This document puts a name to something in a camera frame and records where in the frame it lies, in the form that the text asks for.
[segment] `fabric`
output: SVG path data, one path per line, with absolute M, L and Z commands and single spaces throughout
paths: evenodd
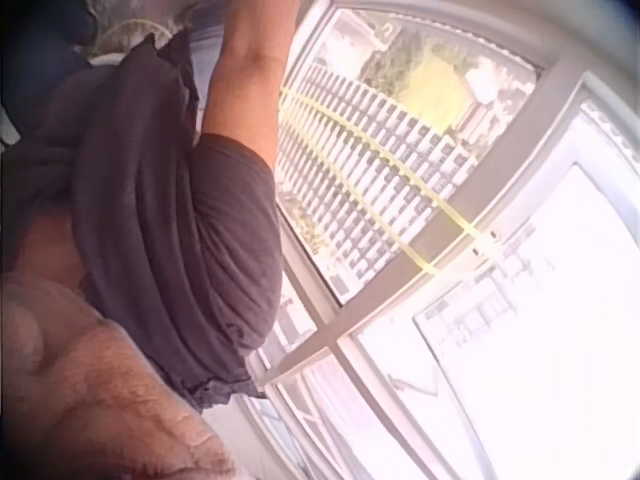
M 231 139 L 193 147 L 187 34 L 79 72 L 3 160 L 3 271 L 43 208 L 69 205 L 83 291 L 195 407 L 259 395 L 245 365 L 273 327 L 282 254 L 273 175 Z

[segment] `window frame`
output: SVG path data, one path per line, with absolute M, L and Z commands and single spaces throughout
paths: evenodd
M 622 131 L 640 131 L 640 119 L 633 111 L 634 82 L 628 72 L 611 67 L 554 26 L 489 1 L 469 6 L 464 0 L 446 3 L 436 0 L 318 0 L 296 34 L 287 79 L 301 78 L 299 73 L 314 57 L 341 8 L 422 16 L 454 25 L 498 45 L 510 45 L 510 50 L 543 69 L 536 88 L 520 112 L 474 173 L 448 200 L 464 218 L 474 220 L 472 223 L 480 231 L 498 232 L 498 240 L 509 238 L 517 231 L 546 199 L 541 192 L 557 185 L 562 178 L 560 173 L 566 173 L 575 163 L 567 161 L 564 163 L 568 165 L 561 165 L 562 162 L 555 162 L 558 164 L 552 165 L 553 162 L 547 160 L 569 128 L 587 91 L 591 98 L 607 107 L 607 114 Z M 504 162 L 505 158 L 515 161 Z M 452 283 L 443 278 L 434 279 L 421 271 L 401 251 L 360 292 L 341 305 L 281 212 L 280 217 L 285 272 L 317 331 L 271 368 L 265 368 L 259 355 L 252 355 L 249 365 L 257 384 L 274 402 L 300 445 L 305 451 L 313 452 L 310 456 L 323 474 L 331 480 L 342 478 L 314 444 L 277 386 L 282 379 L 333 355 L 374 415 L 426 478 L 459 479 L 457 472 L 446 466 L 446 476 L 436 477 L 433 473 L 431 465 L 442 463 L 442 454 L 353 337 L 398 305 L 411 308 L 417 291 L 428 291 L 429 297 L 436 299 Z M 474 242 L 442 211 L 410 245 L 438 268 L 474 270 L 483 263 L 483 258 L 473 252 Z M 472 448 L 482 460 L 485 478 L 494 480 L 495 472 L 478 442 L 477 438 L 472 438 Z

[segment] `man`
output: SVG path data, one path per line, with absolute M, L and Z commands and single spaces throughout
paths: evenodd
M 5 480 L 240 479 L 126 332 L 52 282 L 3 279 Z
M 81 296 L 198 410 L 259 395 L 245 359 L 280 298 L 273 169 L 297 10 L 230 2 L 195 147 L 184 33 L 160 51 L 148 39 L 114 68 L 66 52 L 62 79 L 51 52 L 49 84 L 22 103 L 3 94 L 23 134 L 3 157 L 3 273 Z

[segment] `high-rise building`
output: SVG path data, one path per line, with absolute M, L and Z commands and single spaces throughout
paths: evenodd
M 447 199 L 477 161 L 398 102 L 318 62 L 285 98 L 281 205 L 308 248 L 311 237 L 324 240 L 314 260 L 349 297 L 399 250 L 398 237 L 411 241 L 435 213 L 399 165 Z

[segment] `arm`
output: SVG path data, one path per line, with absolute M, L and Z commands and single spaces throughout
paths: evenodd
M 273 170 L 278 99 L 299 0 L 232 0 L 202 131 L 236 140 Z

